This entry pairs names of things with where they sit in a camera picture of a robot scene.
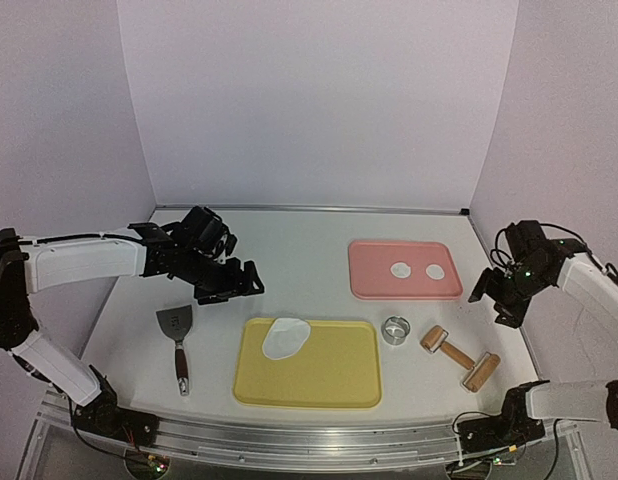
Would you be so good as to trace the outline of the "round dumpling wrapper right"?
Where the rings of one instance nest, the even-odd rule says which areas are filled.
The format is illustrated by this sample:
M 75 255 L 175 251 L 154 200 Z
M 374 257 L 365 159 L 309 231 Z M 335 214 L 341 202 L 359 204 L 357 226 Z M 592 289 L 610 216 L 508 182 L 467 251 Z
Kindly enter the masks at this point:
M 433 280 L 439 281 L 445 278 L 444 269 L 438 264 L 430 264 L 425 270 L 427 276 Z

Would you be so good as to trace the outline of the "round dumpling wrapper left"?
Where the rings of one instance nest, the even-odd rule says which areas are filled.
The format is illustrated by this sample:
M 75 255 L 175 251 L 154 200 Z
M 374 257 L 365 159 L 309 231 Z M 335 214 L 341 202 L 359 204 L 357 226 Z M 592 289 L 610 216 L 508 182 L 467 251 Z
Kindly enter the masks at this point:
M 390 267 L 390 272 L 398 279 L 407 279 L 411 276 L 412 269 L 405 262 L 396 262 Z

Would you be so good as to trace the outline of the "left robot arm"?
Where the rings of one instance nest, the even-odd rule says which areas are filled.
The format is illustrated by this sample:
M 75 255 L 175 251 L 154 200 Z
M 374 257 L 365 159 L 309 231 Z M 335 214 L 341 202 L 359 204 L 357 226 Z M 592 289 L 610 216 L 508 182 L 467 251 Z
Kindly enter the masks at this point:
M 86 327 L 95 295 L 89 286 L 122 278 L 177 279 L 193 289 L 200 306 L 261 295 L 265 286 L 254 261 L 233 254 L 237 237 L 214 211 L 195 206 L 164 225 L 131 223 L 125 229 L 51 237 L 0 230 L 0 350 L 31 377 L 68 401 L 77 433 L 148 447 L 155 442 L 156 415 L 120 405 L 115 388 L 73 348 L 52 337 L 43 314 L 64 313 L 53 326 Z

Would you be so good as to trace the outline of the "pink plastic tray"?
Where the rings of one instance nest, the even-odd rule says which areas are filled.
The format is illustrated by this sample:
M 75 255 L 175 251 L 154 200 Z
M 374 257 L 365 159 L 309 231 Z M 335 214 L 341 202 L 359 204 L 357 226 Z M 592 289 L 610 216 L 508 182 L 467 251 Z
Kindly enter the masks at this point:
M 463 285 L 439 242 L 355 240 L 348 246 L 350 289 L 361 300 L 455 300 Z

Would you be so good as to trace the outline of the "white dough lump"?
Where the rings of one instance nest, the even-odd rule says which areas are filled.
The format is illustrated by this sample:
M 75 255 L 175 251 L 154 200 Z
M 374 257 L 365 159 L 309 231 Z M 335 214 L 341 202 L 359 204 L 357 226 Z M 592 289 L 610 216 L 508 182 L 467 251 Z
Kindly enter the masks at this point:
M 311 325 L 298 318 L 277 318 L 262 343 L 262 352 L 270 360 L 296 355 L 311 335 Z

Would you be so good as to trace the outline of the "yellow plastic tray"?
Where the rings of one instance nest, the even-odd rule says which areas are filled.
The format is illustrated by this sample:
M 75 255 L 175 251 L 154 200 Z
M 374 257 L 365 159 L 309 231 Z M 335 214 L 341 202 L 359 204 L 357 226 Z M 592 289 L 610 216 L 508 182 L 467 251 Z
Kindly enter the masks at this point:
M 233 383 L 234 398 L 259 407 L 362 410 L 382 399 L 376 329 L 365 321 L 305 320 L 302 349 L 270 360 L 262 343 L 274 318 L 246 322 Z

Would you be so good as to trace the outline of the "round dumpling wrapper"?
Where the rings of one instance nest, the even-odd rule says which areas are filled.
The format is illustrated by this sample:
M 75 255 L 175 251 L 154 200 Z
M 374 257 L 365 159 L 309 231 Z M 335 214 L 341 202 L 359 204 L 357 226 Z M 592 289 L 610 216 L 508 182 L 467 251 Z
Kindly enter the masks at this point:
M 407 279 L 411 276 L 412 269 L 405 262 L 396 262 L 390 267 L 390 272 L 398 279 Z
M 425 270 L 427 276 L 433 280 L 439 281 L 445 278 L 444 269 L 438 264 L 430 264 Z

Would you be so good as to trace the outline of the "wooden double-ended rolling pin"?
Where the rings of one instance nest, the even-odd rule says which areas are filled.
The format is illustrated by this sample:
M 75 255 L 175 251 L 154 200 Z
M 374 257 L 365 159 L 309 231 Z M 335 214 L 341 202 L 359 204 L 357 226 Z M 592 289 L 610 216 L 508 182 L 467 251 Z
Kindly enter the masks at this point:
M 448 341 L 449 332 L 440 325 L 433 326 L 420 340 L 421 347 L 430 354 L 441 352 L 462 367 L 466 376 L 462 386 L 470 393 L 478 393 L 500 366 L 497 354 L 485 352 L 479 359 L 471 358 Z

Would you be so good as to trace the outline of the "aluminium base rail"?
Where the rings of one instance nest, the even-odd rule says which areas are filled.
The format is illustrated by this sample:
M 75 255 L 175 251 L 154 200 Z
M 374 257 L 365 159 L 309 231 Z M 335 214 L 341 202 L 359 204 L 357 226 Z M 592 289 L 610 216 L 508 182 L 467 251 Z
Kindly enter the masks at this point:
M 414 470 L 456 461 L 468 466 L 473 458 L 504 458 L 505 446 L 470 451 L 457 425 L 398 423 L 396 425 L 291 425 L 227 422 L 217 419 L 163 416 L 133 410 L 121 413 L 133 433 L 118 437 L 93 432 L 94 422 L 71 419 L 73 407 L 65 395 L 48 389 L 27 440 L 17 476 L 31 479 L 51 444 L 51 430 L 60 429 L 89 453 L 114 448 L 169 458 L 248 470 L 355 473 Z

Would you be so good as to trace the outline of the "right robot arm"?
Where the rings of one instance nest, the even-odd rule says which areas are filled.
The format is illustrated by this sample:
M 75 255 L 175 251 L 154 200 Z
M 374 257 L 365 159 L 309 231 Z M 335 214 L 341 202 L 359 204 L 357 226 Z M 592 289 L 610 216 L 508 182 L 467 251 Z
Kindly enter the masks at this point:
M 469 300 L 522 334 L 538 377 L 508 388 L 494 412 L 455 419 L 462 452 L 540 440 L 555 421 L 618 436 L 618 269 L 574 231 L 537 220 L 500 229 L 489 259 Z

